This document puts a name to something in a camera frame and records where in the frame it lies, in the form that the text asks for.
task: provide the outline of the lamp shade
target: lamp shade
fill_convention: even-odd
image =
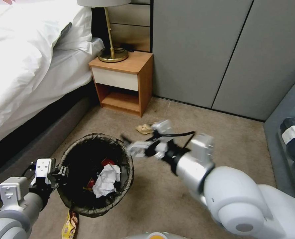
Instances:
[[[84,7],[114,7],[129,4],[131,0],[77,0]]]

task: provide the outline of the black trash bag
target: black trash bag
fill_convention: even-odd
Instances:
[[[96,180],[103,169],[101,162],[108,158],[120,167],[120,182],[115,182],[116,192],[96,198],[84,189],[89,180]],[[89,134],[75,141],[65,151],[59,167],[67,166],[67,183],[59,185],[58,192],[66,207],[87,217],[98,217],[118,204],[130,189],[134,168],[131,155],[122,141],[104,134]]]

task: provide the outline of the yellow snack bag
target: yellow snack bag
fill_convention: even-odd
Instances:
[[[64,224],[61,231],[62,239],[73,239],[78,228],[79,215],[69,209],[67,222]]]

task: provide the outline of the gray wall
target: gray wall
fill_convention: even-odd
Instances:
[[[295,117],[295,84],[264,124],[277,187],[295,197],[295,187],[278,136],[279,127],[287,117]]]
[[[295,83],[295,0],[255,0],[213,109],[266,120]]]
[[[211,107],[251,2],[155,1],[154,93]]]

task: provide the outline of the beige carpet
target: beige carpet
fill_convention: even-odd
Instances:
[[[150,136],[142,136],[135,126],[164,119],[172,121],[174,132],[196,130],[214,136],[217,166],[240,169],[257,183],[275,186],[262,123],[158,98],[152,98],[142,118],[100,107],[91,109],[53,156],[60,160],[72,142],[93,132],[116,138],[124,133],[132,140],[145,140]],[[239,238],[212,221],[166,163],[155,158],[134,159],[134,169],[133,186],[116,207],[99,218],[80,217],[77,239],[121,239],[146,231],[193,239]],[[67,212],[54,192],[30,238],[60,239]]]

